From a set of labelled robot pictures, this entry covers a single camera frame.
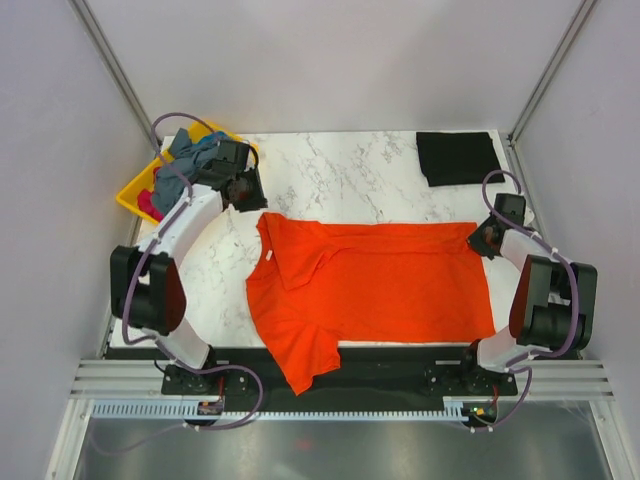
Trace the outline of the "orange t shirt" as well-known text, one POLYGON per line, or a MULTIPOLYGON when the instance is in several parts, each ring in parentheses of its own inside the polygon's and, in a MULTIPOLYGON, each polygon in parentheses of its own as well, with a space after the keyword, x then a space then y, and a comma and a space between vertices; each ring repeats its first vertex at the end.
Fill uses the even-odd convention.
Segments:
POLYGON ((349 342, 466 343, 495 332, 472 222, 323 224, 264 213, 251 318, 294 394, 349 342))

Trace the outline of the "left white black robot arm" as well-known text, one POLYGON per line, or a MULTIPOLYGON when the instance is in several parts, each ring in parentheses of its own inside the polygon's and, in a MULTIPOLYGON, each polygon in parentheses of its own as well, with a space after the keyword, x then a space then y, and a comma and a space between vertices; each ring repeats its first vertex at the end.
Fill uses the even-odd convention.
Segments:
POLYGON ((229 206, 240 213, 267 206, 256 167, 220 184, 209 174, 198 179, 150 234, 132 247, 116 247, 110 256, 111 310, 121 320, 124 343, 154 343, 186 369, 185 382, 198 393, 215 389, 220 371, 207 361, 211 347, 186 319, 179 267, 205 227, 229 206))

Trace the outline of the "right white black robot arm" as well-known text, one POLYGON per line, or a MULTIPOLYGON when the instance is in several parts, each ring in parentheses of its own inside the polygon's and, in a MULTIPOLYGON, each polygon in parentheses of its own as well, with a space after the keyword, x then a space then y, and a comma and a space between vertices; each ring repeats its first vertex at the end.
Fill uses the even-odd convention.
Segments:
POLYGON ((474 341, 472 360, 458 368, 465 391, 483 392, 493 383, 494 372, 507 373, 526 360, 557 358, 588 346, 598 282, 594 266, 560 258, 540 244, 535 231, 519 231, 495 216, 468 237, 468 244, 482 257, 508 260, 520 277, 508 325, 474 341))

